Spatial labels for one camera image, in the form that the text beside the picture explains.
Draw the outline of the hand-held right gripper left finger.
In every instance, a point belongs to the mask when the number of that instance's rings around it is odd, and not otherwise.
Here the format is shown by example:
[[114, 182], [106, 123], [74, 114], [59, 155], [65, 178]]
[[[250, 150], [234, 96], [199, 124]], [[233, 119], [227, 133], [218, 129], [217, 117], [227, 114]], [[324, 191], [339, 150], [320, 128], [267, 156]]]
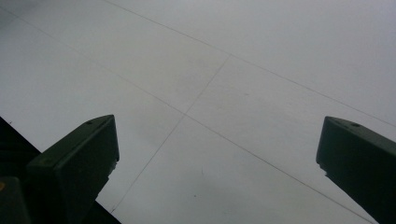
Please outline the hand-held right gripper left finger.
[[31, 160], [50, 224], [81, 224], [120, 160], [115, 117], [91, 119]]

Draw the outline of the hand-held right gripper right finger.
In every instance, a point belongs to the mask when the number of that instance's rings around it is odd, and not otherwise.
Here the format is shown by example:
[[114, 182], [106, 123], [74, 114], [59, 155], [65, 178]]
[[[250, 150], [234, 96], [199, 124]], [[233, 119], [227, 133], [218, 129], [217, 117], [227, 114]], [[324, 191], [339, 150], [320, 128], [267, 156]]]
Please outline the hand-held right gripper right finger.
[[396, 142], [349, 120], [324, 119], [316, 162], [379, 224], [396, 224]]

